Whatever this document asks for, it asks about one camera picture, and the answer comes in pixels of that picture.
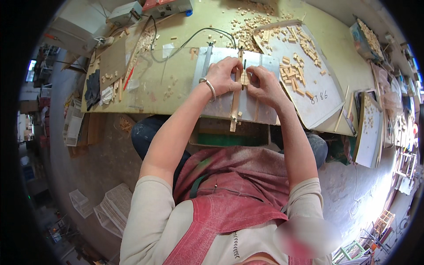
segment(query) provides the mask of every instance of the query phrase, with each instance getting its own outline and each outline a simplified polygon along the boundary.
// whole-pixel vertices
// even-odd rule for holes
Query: woman's right hand
[[[251,84],[247,85],[247,92],[250,95],[274,109],[289,101],[273,72],[262,65],[250,66],[246,71],[252,74]]]

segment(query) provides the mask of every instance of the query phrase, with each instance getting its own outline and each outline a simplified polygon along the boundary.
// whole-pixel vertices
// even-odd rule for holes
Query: silver bangle bracelet
[[[213,100],[209,100],[209,101],[214,102],[214,101],[216,100],[216,93],[215,93],[215,89],[213,88],[213,86],[211,85],[211,83],[210,83],[210,82],[209,82],[206,78],[204,78],[204,77],[200,78],[200,79],[199,79],[199,84],[200,84],[201,82],[205,82],[205,83],[209,86],[209,88],[212,90]]]

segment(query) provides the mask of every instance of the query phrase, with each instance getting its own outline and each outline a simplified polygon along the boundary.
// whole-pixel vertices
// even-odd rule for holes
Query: green stool
[[[352,249],[354,247],[358,247],[360,252],[358,253],[358,255],[356,255],[354,258],[351,258],[349,256],[349,252],[352,251]],[[366,252],[366,250],[361,246],[361,244],[359,244],[358,241],[354,240],[349,246],[345,247],[345,248],[340,248],[337,253],[335,254],[335,256],[333,257],[332,263],[333,265],[337,265],[338,263],[335,263],[336,260],[338,260],[340,258],[341,255],[344,255],[345,258],[347,258],[348,260],[353,260],[353,259],[358,259],[360,257],[362,257],[362,255]]]

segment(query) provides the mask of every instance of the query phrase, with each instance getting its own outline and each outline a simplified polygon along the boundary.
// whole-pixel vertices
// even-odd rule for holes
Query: beige long-sleeve shirt
[[[323,218],[322,207],[319,179],[312,178],[291,190],[286,213],[289,218]],[[132,197],[121,244],[120,264],[162,264],[192,221],[193,203],[190,200],[175,206],[172,188],[166,181],[155,176],[142,177]],[[202,264],[235,264],[255,253],[265,252],[280,265],[286,265],[288,256],[279,251],[273,241],[276,229],[276,222],[270,220],[235,232],[238,255],[233,252],[234,233],[218,234]],[[313,259],[313,264],[331,264],[331,255]]]

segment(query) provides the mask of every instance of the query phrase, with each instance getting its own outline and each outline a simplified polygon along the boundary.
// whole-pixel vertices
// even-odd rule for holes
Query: apron strap
[[[193,186],[191,186],[191,190],[190,190],[190,199],[194,199],[197,197],[197,189],[199,188],[200,182],[202,182],[202,180],[208,176],[208,174],[205,174],[201,177],[199,177],[198,179],[196,179],[193,182]]]

